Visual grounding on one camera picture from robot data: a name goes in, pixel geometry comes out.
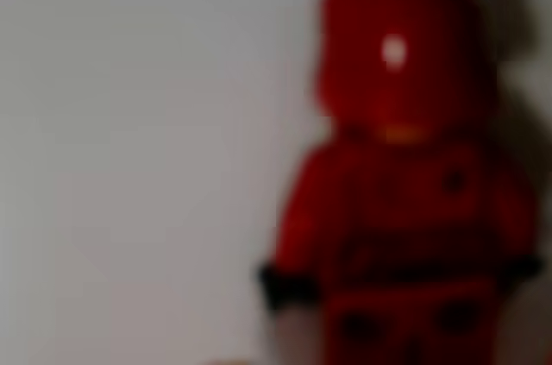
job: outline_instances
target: toy figure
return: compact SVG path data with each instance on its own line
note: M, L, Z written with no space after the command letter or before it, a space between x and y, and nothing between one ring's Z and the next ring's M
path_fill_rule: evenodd
M486 135L497 68L473 0L323 0L306 159L261 281L319 304L324 365L490 365L504 291L536 272L536 199Z

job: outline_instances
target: white background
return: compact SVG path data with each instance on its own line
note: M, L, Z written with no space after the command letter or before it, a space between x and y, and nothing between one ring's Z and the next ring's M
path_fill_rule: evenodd
M0 0L0 363L270 355L252 272L323 129L314 2ZM515 79L552 123L531 4Z

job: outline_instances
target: red toy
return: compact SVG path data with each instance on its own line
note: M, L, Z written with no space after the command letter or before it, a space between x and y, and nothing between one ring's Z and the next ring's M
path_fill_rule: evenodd
M307 158L262 272L320 304L324 365L491 365L503 290L536 272L536 199L486 136L498 102L473 0L323 0Z

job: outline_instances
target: minifigure arm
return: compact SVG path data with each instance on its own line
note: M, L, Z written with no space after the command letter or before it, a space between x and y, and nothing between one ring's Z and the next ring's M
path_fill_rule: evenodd
M493 184L493 218L505 253L505 268L499 284L508 292L520 280L534 277L542 268L536 256L538 205L522 168L511 160L503 157L499 161Z
M289 305L313 305L318 300L315 263L318 220L327 150L318 149L305 161L279 227L276 249L262 268L260 282L272 312Z

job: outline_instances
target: white wall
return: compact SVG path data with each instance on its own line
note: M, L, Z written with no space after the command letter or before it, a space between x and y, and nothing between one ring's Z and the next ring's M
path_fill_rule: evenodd
M319 128L312 2L0 0L2 364L267 355L251 273ZM549 37L520 76L552 119Z

